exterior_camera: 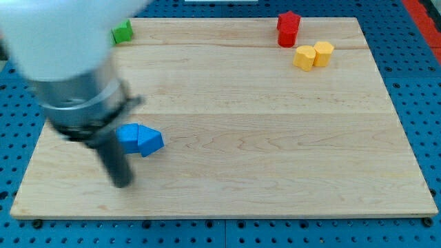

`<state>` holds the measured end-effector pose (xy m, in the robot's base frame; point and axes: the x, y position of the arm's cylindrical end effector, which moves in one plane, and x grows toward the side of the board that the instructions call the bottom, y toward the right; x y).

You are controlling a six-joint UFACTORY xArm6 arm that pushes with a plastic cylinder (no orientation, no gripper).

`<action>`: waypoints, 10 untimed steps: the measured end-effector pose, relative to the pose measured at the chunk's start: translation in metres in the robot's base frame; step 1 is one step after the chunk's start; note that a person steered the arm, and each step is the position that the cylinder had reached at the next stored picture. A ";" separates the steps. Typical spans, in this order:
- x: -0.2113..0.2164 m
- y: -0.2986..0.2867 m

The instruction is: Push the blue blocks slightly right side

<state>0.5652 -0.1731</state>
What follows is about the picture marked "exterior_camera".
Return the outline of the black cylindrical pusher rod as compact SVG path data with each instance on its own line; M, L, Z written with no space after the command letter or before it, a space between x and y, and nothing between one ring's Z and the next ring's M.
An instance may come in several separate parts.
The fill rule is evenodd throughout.
M90 148L97 152L115 187L124 188L132 183L134 179L132 169L115 132L93 139Z

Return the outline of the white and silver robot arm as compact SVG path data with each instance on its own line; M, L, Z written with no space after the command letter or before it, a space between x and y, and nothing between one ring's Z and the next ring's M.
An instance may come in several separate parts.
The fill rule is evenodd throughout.
M131 167L117 127L142 103L112 63L112 29L147 5L127 1L2 1L8 54L52 127L94 149L114 186L127 187Z

